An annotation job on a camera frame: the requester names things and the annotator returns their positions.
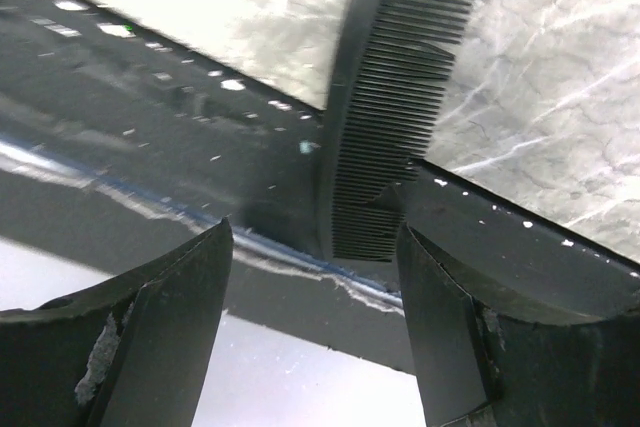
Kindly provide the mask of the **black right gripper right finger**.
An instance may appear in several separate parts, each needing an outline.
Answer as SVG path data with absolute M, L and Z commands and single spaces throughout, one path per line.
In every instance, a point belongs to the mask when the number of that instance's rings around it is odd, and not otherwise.
M 400 228 L 396 253 L 427 425 L 638 425 L 638 313 L 522 322 L 465 292 L 414 229 Z

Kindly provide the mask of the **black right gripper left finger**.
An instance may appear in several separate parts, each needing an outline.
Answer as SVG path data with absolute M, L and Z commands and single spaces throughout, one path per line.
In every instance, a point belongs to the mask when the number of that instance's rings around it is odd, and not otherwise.
M 233 256 L 222 221 L 121 275 L 1 315 L 5 426 L 189 426 Z

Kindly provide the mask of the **black handled razor comb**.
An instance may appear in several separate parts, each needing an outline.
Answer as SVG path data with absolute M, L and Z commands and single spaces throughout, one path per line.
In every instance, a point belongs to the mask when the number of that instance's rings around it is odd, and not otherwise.
M 347 0 L 323 114 L 324 255 L 389 263 L 475 0 Z

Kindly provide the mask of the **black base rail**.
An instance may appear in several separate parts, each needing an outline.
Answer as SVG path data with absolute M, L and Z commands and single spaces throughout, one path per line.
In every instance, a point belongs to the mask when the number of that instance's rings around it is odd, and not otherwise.
M 115 13 L 1 0 L 1 138 L 43 157 L 45 184 L 3 174 L 3 235 L 108 272 L 227 218 L 232 311 L 405 372 L 414 362 L 397 261 L 402 226 L 454 281 L 512 319 L 554 326 L 639 315 L 639 267 L 424 157 L 399 188 L 389 263 L 320 243 L 323 114 Z

